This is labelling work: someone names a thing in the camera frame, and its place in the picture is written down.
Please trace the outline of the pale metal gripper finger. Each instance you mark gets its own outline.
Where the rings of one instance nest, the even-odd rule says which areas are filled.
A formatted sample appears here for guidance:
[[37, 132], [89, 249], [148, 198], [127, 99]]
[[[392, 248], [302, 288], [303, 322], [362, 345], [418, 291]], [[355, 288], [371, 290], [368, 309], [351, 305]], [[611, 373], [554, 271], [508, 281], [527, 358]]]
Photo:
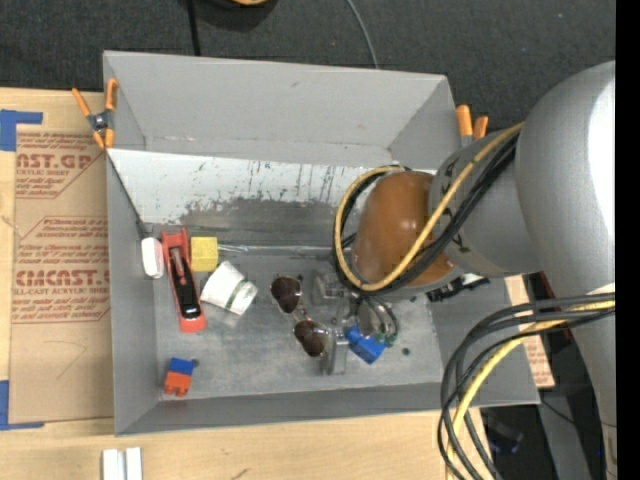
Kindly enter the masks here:
[[331, 330], [321, 355], [320, 372], [323, 375], [343, 375], [347, 370], [349, 342], [342, 330]]
[[314, 304], [337, 302], [346, 294], [345, 286], [333, 273], [317, 273], [312, 282], [311, 300]]

